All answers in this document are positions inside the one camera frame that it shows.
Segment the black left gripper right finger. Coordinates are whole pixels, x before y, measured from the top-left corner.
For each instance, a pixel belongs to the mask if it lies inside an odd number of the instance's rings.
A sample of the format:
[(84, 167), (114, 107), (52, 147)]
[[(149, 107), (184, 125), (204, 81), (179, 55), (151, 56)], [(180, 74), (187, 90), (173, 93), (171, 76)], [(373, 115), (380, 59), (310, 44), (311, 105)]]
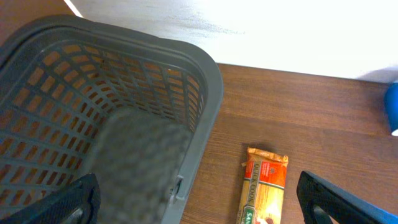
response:
[(300, 174), (297, 197), (305, 223), (397, 223), (397, 216), (309, 171)]

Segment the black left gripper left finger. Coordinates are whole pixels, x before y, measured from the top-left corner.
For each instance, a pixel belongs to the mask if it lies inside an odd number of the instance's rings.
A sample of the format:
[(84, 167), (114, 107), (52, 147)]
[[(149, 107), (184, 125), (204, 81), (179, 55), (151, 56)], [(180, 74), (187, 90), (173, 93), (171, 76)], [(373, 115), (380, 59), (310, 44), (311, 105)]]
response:
[(1, 224), (89, 223), (95, 224), (100, 209), (100, 187), (94, 173), (1, 220)]

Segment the orange red spaghetti packet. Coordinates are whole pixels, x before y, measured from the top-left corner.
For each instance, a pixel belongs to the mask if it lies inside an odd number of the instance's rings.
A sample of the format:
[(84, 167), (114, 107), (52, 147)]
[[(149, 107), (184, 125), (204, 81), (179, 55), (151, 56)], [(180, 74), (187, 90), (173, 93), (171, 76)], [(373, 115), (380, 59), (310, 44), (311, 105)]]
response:
[(289, 158), (249, 147), (237, 224), (279, 224)]

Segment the yellow wet wipes pack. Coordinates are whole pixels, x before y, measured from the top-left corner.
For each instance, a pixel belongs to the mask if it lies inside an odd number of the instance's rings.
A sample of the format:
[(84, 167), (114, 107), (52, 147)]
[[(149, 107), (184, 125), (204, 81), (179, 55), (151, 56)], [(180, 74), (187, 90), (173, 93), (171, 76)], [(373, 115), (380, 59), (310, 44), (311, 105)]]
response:
[(397, 98), (397, 80), (392, 83), (384, 95), (384, 106), (388, 118), (391, 135), (397, 137), (398, 124), (398, 98)]

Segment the grey plastic mesh basket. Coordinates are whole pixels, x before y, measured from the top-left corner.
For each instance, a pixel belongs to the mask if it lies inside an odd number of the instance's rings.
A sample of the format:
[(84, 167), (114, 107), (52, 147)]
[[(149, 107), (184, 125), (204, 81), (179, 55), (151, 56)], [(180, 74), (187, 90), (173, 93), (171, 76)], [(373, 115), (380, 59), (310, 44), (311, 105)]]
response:
[(1, 46), (1, 220), (94, 173), (96, 223), (179, 223), (223, 97), (201, 48), (77, 16)]

